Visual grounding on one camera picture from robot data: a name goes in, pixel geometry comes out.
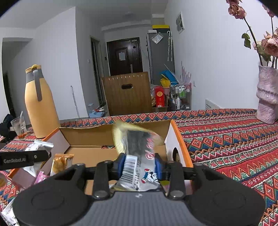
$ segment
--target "thermos lid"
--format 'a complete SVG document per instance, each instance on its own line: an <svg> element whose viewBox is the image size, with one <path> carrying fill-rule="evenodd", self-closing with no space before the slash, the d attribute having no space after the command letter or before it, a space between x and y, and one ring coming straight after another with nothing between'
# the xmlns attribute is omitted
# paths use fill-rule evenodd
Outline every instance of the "thermos lid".
<svg viewBox="0 0 278 226"><path fill-rule="evenodd" d="M29 73L31 72L33 69L41 69L41 65L38 65L38 64L34 64L32 67L29 67L25 70L25 73Z"/></svg>

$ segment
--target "yellow thermos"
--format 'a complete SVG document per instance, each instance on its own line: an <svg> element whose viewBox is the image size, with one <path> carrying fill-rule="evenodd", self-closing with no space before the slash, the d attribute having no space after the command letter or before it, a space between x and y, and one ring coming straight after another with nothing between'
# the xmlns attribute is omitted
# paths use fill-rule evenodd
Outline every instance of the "yellow thermos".
<svg viewBox="0 0 278 226"><path fill-rule="evenodd" d="M51 90L43 77L41 65L25 70L25 104L37 138L46 137L60 127Z"/></svg>

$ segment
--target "yellow wrapper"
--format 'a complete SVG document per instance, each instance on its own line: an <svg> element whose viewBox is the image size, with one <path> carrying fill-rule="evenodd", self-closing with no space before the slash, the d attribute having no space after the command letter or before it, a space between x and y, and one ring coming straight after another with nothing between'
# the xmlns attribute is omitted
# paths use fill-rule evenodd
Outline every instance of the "yellow wrapper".
<svg viewBox="0 0 278 226"><path fill-rule="evenodd" d="M50 176L53 176L72 166L74 154L56 154L51 167Z"/></svg>

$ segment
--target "patterned tablecloth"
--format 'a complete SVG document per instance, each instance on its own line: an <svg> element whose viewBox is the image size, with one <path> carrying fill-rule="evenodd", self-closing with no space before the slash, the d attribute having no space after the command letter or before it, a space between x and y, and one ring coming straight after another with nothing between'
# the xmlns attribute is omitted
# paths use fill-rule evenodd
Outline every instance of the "patterned tablecloth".
<svg viewBox="0 0 278 226"><path fill-rule="evenodd" d="M265 124L254 109L215 109L112 116L63 123L63 127L112 124L116 120L135 123L174 119L193 163L203 163L255 189L265 200L260 226L278 223L278 122ZM14 139L1 151L23 151L35 136ZM0 211L18 194L9 181L0 188Z"/></svg>

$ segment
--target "refrigerator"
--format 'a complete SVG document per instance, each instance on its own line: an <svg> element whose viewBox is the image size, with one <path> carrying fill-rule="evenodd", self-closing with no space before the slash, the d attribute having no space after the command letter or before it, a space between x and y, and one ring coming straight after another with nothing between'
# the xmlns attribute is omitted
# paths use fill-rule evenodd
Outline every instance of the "refrigerator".
<svg viewBox="0 0 278 226"><path fill-rule="evenodd" d="M161 85L160 79L162 78L162 71L167 70L166 66L170 71L175 73L174 56L173 61L171 61L171 50L170 57L168 61L168 37L169 34L162 33L163 38L157 44L152 40L156 33L147 33L147 50L149 55L150 64L150 77L151 84Z"/></svg>

